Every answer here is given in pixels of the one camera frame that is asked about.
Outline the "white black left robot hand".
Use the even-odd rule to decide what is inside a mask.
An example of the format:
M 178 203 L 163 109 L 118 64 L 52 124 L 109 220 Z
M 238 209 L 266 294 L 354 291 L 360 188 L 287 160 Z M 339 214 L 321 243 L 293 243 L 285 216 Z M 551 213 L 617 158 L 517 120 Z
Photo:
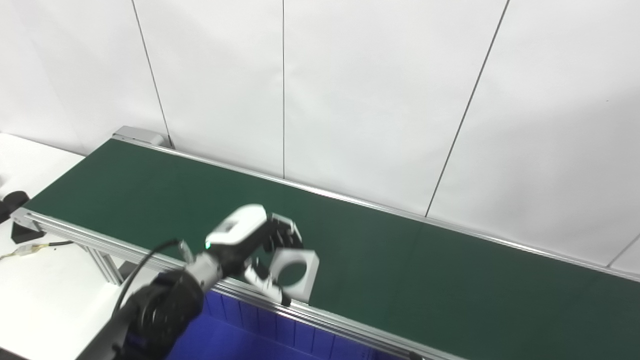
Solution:
M 206 236 L 206 253 L 221 269 L 221 278 L 244 276 L 263 295 L 282 306 L 291 304 L 278 280 L 267 265 L 254 253 L 263 248 L 266 253 L 277 249 L 302 249 L 300 231 L 292 219 L 268 213 L 258 203 L 237 208 Z

